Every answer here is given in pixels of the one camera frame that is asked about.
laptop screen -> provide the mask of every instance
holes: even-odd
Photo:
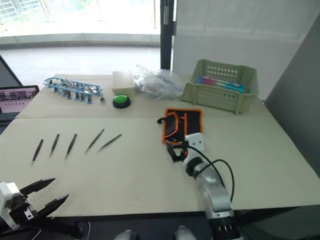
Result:
[[[39,92],[37,85],[0,87],[0,111],[19,113]]]

tool pouch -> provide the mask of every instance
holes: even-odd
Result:
[[[189,134],[202,133],[202,111],[200,109],[167,108],[164,117],[157,123],[163,123],[162,142],[178,144]]]

plastic basket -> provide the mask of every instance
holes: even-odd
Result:
[[[244,93],[216,86],[195,84],[199,76],[206,76],[244,85]],[[197,62],[191,81],[186,84],[181,100],[243,114],[259,95],[257,70],[201,59]]]

green push button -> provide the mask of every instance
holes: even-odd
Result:
[[[117,109],[124,109],[130,106],[130,98],[126,95],[117,95],[113,98],[112,104]]]

clear plastic bag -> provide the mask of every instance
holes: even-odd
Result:
[[[155,100],[173,100],[182,96],[184,86],[173,71],[164,69],[149,71],[144,66],[136,66],[141,74],[134,77],[135,87],[145,96]]]

